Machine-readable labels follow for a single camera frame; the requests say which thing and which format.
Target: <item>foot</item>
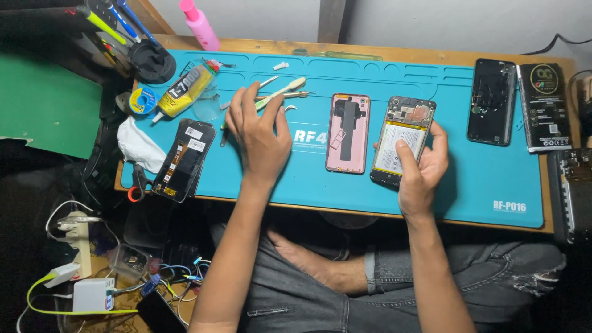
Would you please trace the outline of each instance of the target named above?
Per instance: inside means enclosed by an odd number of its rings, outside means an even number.
[[[267,235],[284,259],[325,286],[349,295],[367,292],[363,257],[330,261],[274,231],[268,230]]]

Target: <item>white wall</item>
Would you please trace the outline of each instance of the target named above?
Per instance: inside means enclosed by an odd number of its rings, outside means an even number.
[[[319,0],[194,0],[218,37],[317,41]],[[180,0],[150,0],[182,36],[192,36]]]
[[[555,33],[592,39],[590,0],[357,0],[348,44],[417,49],[526,53],[543,49]],[[549,56],[592,68],[592,42],[558,40]]]

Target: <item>blue silicone repair mat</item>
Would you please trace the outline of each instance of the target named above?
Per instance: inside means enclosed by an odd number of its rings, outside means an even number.
[[[286,113],[294,138],[292,154],[278,180],[271,202],[365,212],[400,214],[397,192],[370,180],[374,158],[372,142],[378,140],[389,97],[433,100],[435,119],[448,132],[450,166],[440,183],[434,210],[437,216],[499,225],[540,227],[543,222],[539,160],[529,155],[522,123],[522,108],[516,101],[511,143],[507,147],[485,145],[466,139],[473,69],[470,67],[422,65],[416,63],[369,62],[318,57],[255,55],[171,50],[177,73],[167,84],[148,85],[159,98],[176,80],[189,62],[202,57],[236,68],[221,68],[217,75],[220,102],[230,101],[240,87],[274,75],[279,78],[259,90],[268,95],[301,76],[306,77],[307,98],[291,98],[285,105],[297,110]],[[289,67],[276,72],[273,66],[288,62]],[[363,94],[370,96],[370,126],[366,171],[362,175],[325,170],[325,151],[331,96]],[[162,119],[155,126],[151,120],[138,118],[144,130],[168,153],[181,118],[195,116],[184,111],[174,119]],[[220,147],[224,117],[212,121],[218,133],[205,159],[197,195],[236,198],[242,168],[232,135],[226,147]],[[131,187],[131,163],[125,163],[121,185]]]

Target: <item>pink bottle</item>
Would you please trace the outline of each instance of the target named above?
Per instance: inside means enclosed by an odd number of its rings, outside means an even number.
[[[193,0],[181,0],[179,8],[185,13],[187,18],[185,22],[189,26],[189,29],[195,35],[201,47],[206,51],[217,51],[220,49],[220,41],[214,30],[210,27],[208,19],[205,17],[204,12],[200,11],[193,4]]]

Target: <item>scissors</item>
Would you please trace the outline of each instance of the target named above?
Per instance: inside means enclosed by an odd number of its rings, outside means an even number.
[[[144,168],[137,162],[134,162],[134,172],[131,174],[131,177],[133,178],[133,184],[127,191],[127,198],[130,199],[131,202],[144,200],[144,196],[146,195],[146,193],[144,193],[146,191],[146,185],[152,186],[154,182],[146,178]]]

